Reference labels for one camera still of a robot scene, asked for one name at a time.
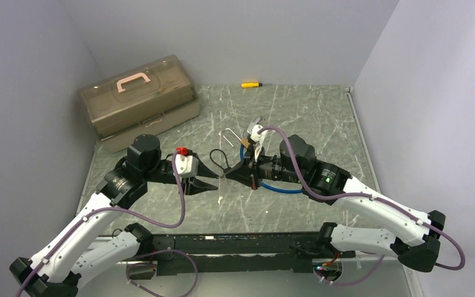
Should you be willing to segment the brass padlock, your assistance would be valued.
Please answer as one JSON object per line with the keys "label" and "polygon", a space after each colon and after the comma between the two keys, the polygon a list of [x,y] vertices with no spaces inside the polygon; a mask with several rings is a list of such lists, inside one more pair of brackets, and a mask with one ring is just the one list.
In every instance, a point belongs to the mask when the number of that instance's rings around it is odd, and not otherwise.
{"label": "brass padlock", "polygon": [[244,133],[243,135],[239,136],[232,129],[225,128],[221,132],[221,136],[232,147],[237,146],[238,143],[240,145],[243,145],[245,148],[248,148],[248,146],[250,146],[249,134],[248,133]]}

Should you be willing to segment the blue cable lock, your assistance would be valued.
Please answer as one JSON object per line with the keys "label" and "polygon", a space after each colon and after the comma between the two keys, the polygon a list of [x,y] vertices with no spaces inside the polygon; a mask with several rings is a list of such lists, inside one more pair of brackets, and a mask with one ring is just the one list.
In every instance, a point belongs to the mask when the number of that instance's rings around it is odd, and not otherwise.
{"label": "blue cable lock", "polygon": [[[261,116],[258,116],[256,117],[252,122],[256,122],[256,123],[259,123],[261,124],[261,122],[263,121],[263,117]],[[240,146],[240,149],[239,149],[239,155],[240,155],[240,160],[243,160],[244,159],[244,152],[245,152],[246,148],[241,145]],[[263,182],[260,183],[260,185],[270,191],[273,191],[273,192],[277,192],[277,193],[282,193],[282,194],[301,194],[302,193],[302,190],[289,190],[289,189],[279,189],[277,187],[273,187],[273,186],[270,186],[270,185],[267,185]]]}

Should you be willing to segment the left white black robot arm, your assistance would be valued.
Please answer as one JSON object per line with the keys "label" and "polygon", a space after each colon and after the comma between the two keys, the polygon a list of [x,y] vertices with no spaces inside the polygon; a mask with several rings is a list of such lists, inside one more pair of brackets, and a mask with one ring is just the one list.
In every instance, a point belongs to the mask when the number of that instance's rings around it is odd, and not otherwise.
{"label": "left white black robot arm", "polygon": [[[203,179],[215,177],[192,150],[178,147],[163,157],[157,136],[137,136],[72,221],[36,254],[11,263],[9,269],[20,285],[17,294],[76,296],[85,284],[117,262],[148,258],[153,236],[139,223],[129,225],[103,247],[89,250],[89,246],[124,213],[162,228],[177,228],[186,217],[186,196],[214,190]],[[176,223],[162,223],[132,210],[147,193],[149,183],[177,187],[180,216]]]}

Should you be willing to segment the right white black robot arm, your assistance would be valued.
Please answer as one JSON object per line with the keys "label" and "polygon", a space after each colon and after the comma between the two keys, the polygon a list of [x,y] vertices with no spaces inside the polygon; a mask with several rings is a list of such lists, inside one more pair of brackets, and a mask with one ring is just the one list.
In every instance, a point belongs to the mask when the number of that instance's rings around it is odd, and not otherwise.
{"label": "right white black robot arm", "polygon": [[446,216],[438,210],[428,213],[401,205],[369,186],[348,171],[318,160],[315,148],[297,135],[289,136],[301,174],[308,188],[301,192],[328,197],[331,207],[350,209],[378,223],[378,228],[354,228],[324,223],[316,240],[319,254],[364,251],[394,257],[410,269],[431,272],[437,263],[440,235]]}

